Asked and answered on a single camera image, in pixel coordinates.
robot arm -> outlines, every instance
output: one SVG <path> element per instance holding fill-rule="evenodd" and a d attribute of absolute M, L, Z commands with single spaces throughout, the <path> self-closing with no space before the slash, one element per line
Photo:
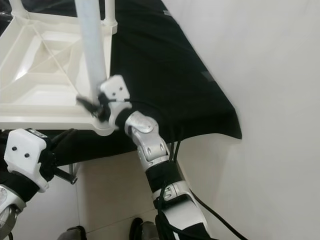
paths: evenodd
<path fill-rule="evenodd" d="M 137 146 L 142 168 L 153 193 L 153 203 L 158 209 L 156 225 L 159 234 L 177 240 L 188 234 L 209 239 L 207 221 L 181 177 L 177 164 L 170 160 L 170 154 L 173 153 L 159 135 L 158 123 L 139 111 L 133 111 L 131 104 L 125 102 L 130 95 L 121 76 L 111 77 L 101 85 L 100 90 L 102 108 L 110 109 L 109 124 L 124 129 Z"/>
<path fill-rule="evenodd" d="M 0 173 L 0 240 L 12 231 L 26 203 L 37 192 L 46 191 L 54 175 L 72 184 L 76 182 L 75 177 L 56 167 L 52 152 L 55 143 L 34 129 L 9 133 L 4 152 L 8 172 Z"/>
<path fill-rule="evenodd" d="M 178 166 L 170 160 L 166 142 L 159 135 L 159 125 L 151 117 L 133 111 L 126 84 L 116 75 L 100 86 L 93 105 L 83 98 L 78 101 L 101 122 L 124 130 L 137 146 L 141 165 L 158 209 L 156 225 L 165 239 L 186 239 L 193 235 L 209 239 L 207 221 L 194 199 Z M 17 129 L 8 137 L 4 160 L 8 165 L 7 180 L 0 184 L 0 240 L 13 229 L 17 216 L 37 192 L 45 192 L 48 182 L 57 175 L 72 184 L 68 173 L 55 166 L 56 157 L 47 136 L 33 129 Z"/>

white wall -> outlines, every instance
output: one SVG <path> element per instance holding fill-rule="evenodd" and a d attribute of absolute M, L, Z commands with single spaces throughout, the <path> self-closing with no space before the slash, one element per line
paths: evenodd
<path fill-rule="evenodd" d="M 183 142 L 195 192 L 251 240 L 320 239 L 320 1 L 163 1 L 243 132 Z"/>

black cable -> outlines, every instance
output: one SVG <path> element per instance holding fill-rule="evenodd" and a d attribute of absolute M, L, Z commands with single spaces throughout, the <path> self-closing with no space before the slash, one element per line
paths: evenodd
<path fill-rule="evenodd" d="M 9 240 L 14 240 L 14 236 L 12 235 L 12 232 L 9 233 L 8 237 L 9 237 Z"/>
<path fill-rule="evenodd" d="M 56 135 L 52 140 L 51 140 L 51 150 L 55 149 L 69 134 L 74 132 L 74 128 L 70 128 L 68 130 L 63 131 L 59 135 Z"/>
<path fill-rule="evenodd" d="M 223 225 L 225 225 L 234 235 L 236 235 L 240 240 L 248 240 L 245 236 L 243 236 L 240 232 L 238 232 L 233 226 L 231 226 L 226 220 L 223 219 L 216 211 L 211 209 L 207 204 L 199 199 L 197 195 L 191 191 L 192 195 L 194 196 L 195 200 L 197 200 L 201 206 L 203 206 L 206 210 L 208 210 L 212 215 L 214 215 Z"/>
<path fill-rule="evenodd" d="M 175 163 L 178 161 L 178 152 L 179 152 L 179 148 L 180 148 L 181 141 L 182 141 L 183 138 L 184 138 L 184 133 L 185 133 L 185 130 L 184 130 L 184 128 L 181 126 L 181 127 L 180 127 L 179 139 L 178 139 L 178 142 L 177 142 L 177 144 L 176 144 L 175 151 L 174 151 L 174 157 L 173 157 L 173 161 L 174 161 Z"/>
<path fill-rule="evenodd" d="M 179 135 L 179 139 L 178 139 L 178 143 L 176 145 L 176 149 L 175 149 L 175 132 L 174 132 L 174 127 L 173 127 L 173 123 L 171 121 L 171 119 L 168 117 L 168 115 L 166 113 L 164 113 L 158 106 L 154 105 L 153 103 L 149 103 L 149 102 L 144 102 L 144 101 L 140 101 L 140 100 L 132 100 L 132 99 L 126 99 L 125 102 L 132 102 L 132 103 L 139 103 L 139 104 L 144 104 L 147 105 L 149 107 L 152 107 L 156 110 L 159 111 L 159 113 L 162 115 L 163 118 L 165 118 L 168 121 L 169 124 L 169 129 L 170 129 L 170 136 L 171 136 L 171 147 L 170 147 L 170 153 L 169 153 L 169 161 L 175 161 L 177 162 L 177 158 L 178 158 L 178 152 L 179 152 L 179 148 L 180 148 L 180 144 L 181 141 L 183 139 L 183 134 L 184 134 L 184 129 L 181 127 L 180 128 L 180 135 Z M 162 212 L 162 206 L 163 206 L 163 202 L 164 202 L 164 195 L 165 195 L 165 189 L 166 189 L 166 181 L 164 181 L 163 186 L 161 188 L 160 191 L 160 195 L 158 197 L 158 208 L 157 208 L 157 212 L 158 212 L 158 216 L 161 220 L 161 222 L 164 224 L 164 226 L 166 226 L 167 228 L 169 228 L 171 231 L 185 236 L 187 238 L 190 239 L 198 239 L 198 240 L 218 240 L 216 238 L 211 238 L 211 237 L 200 237 L 200 236 L 196 236 L 193 234 L 189 234 L 184 232 L 181 229 L 176 228 L 175 226 L 171 225 L 167 220 L 166 220 L 166 216 L 165 214 Z M 244 237 L 240 232 L 238 232 L 234 227 L 232 227 L 226 220 L 224 220 L 217 212 L 215 212 L 214 210 L 212 210 L 208 205 L 206 205 L 203 201 L 201 201 L 197 195 L 195 195 L 192 191 L 191 191 L 192 195 L 194 196 L 194 198 L 206 209 L 208 210 L 212 215 L 214 215 L 223 225 L 225 225 L 234 235 L 236 235 L 240 240 L 248 240 L 246 237 Z"/>

white pole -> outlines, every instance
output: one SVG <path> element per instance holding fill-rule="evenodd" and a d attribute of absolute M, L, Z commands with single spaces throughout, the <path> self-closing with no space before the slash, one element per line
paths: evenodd
<path fill-rule="evenodd" d="M 104 24 L 111 27 L 117 26 L 118 23 L 116 21 L 115 0 L 105 0 L 104 7 L 105 7 Z"/>
<path fill-rule="evenodd" d="M 24 6 L 22 5 L 21 0 L 9 0 L 13 16 L 22 17 L 28 19 L 28 12 L 25 10 Z"/>
<path fill-rule="evenodd" d="M 75 0 L 92 99 L 97 101 L 98 86 L 107 79 L 98 0 Z"/>

floor tile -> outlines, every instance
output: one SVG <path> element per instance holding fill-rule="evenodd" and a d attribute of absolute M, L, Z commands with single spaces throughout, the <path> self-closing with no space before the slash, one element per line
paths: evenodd
<path fill-rule="evenodd" d="M 78 178 L 80 223 L 87 232 L 154 209 L 136 151 L 83 162 Z"/>
<path fill-rule="evenodd" d="M 137 216 L 127 218 L 125 220 L 116 222 L 112 225 L 103 227 L 99 230 L 87 234 L 88 240 L 128 240 L 130 226 L 134 218 L 140 217 L 144 221 L 155 222 L 157 211 L 151 210 Z"/>
<path fill-rule="evenodd" d="M 76 186 L 55 177 L 45 193 L 37 193 L 18 216 L 14 240 L 56 240 L 79 225 Z"/>

